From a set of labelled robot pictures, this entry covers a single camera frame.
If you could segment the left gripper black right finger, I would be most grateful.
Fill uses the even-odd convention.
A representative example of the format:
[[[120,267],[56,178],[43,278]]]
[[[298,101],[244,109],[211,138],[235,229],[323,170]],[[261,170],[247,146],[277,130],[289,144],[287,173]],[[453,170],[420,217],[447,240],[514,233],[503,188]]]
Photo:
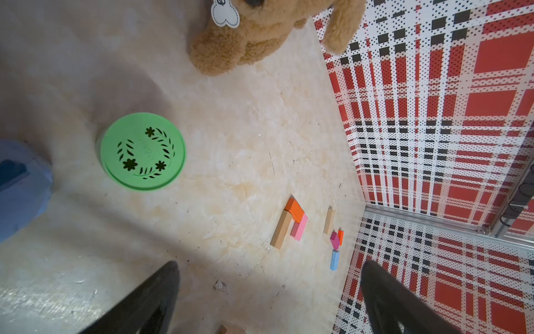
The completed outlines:
[[[367,260],[360,284],[374,333],[458,333],[382,266]]]

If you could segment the orange building block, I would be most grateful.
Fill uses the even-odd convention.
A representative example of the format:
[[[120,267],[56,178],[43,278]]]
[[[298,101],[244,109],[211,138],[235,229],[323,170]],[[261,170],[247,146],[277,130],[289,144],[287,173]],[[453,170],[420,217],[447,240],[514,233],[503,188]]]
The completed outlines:
[[[293,196],[289,198],[285,206],[285,211],[288,211],[292,215],[293,220],[298,224],[302,221],[305,215],[304,210]]]

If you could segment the pink building block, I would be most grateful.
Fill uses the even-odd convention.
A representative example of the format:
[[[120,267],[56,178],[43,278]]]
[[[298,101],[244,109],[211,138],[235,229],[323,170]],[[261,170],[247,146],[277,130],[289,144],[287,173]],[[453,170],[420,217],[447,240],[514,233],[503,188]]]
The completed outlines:
[[[303,218],[301,219],[300,223],[295,222],[293,225],[293,228],[291,230],[290,235],[297,241],[300,241],[303,233],[305,231],[305,227],[308,222],[308,216],[306,214],[303,214]]]

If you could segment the green round toy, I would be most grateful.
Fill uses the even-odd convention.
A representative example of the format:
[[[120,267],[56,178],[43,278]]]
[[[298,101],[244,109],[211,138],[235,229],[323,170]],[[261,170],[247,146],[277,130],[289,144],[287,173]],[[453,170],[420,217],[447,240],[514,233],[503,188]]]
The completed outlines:
[[[105,174],[133,191],[156,191],[170,185],[186,164],[186,143],[168,119],[133,113],[109,125],[96,140]]]

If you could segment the red-orange building block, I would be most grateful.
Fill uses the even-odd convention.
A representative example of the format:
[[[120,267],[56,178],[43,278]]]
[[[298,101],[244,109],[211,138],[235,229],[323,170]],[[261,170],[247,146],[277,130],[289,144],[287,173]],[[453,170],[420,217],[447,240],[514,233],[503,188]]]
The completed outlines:
[[[338,238],[339,238],[339,246],[343,245],[343,237],[344,237],[344,231],[342,229],[338,230]]]

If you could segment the brown teddy bear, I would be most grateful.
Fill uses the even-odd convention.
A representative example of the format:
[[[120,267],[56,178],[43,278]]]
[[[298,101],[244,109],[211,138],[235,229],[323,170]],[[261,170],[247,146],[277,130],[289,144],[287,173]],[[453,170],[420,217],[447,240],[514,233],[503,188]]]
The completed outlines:
[[[213,1],[207,26],[190,42],[189,58],[208,76],[252,65],[278,51],[294,29],[328,8],[332,15],[323,44],[328,53],[342,54],[359,29],[365,1]]]

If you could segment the wooden block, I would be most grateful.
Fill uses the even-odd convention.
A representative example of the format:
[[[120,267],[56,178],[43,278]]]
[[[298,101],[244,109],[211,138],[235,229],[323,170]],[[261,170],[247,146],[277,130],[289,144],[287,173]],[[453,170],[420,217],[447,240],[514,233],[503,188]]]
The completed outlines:
[[[332,232],[333,221],[335,217],[335,210],[331,206],[328,207],[327,216],[325,219],[325,225],[323,233],[329,235]]]
[[[281,249],[285,240],[289,226],[293,220],[290,212],[283,210],[279,219],[278,225],[271,239],[271,246],[276,249]]]

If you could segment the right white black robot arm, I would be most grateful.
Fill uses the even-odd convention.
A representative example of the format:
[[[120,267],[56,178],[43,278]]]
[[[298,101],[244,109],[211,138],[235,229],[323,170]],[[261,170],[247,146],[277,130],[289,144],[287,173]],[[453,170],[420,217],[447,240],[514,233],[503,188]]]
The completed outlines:
[[[515,190],[506,199],[503,210],[492,230],[492,235],[502,239],[512,225],[520,217],[521,213],[528,209],[528,204],[533,198],[533,162],[531,162]]]

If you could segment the light blue back block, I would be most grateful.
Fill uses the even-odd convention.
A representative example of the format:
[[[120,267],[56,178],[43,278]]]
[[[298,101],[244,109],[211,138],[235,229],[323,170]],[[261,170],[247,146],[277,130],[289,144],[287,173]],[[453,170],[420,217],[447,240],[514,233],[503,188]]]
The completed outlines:
[[[334,249],[332,251],[332,257],[331,257],[331,261],[330,261],[330,269],[332,271],[336,271],[338,269],[339,258],[340,258],[339,251],[337,249]]]

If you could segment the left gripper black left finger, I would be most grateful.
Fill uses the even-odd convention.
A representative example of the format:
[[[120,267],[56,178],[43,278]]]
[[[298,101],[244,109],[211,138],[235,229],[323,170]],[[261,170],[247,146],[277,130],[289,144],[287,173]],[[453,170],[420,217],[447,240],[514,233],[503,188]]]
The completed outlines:
[[[82,333],[167,333],[180,274],[169,261]]]

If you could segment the magenta building block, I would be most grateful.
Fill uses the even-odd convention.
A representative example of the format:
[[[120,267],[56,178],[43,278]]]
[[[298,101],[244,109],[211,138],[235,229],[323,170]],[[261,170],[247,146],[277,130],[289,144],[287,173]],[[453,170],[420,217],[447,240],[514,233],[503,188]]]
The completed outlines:
[[[337,232],[332,232],[331,236],[330,236],[330,242],[332,244],[332,247],[334,250],[338,250],[339,247],[340,247],[340,239],[339,239],[339,235]]]

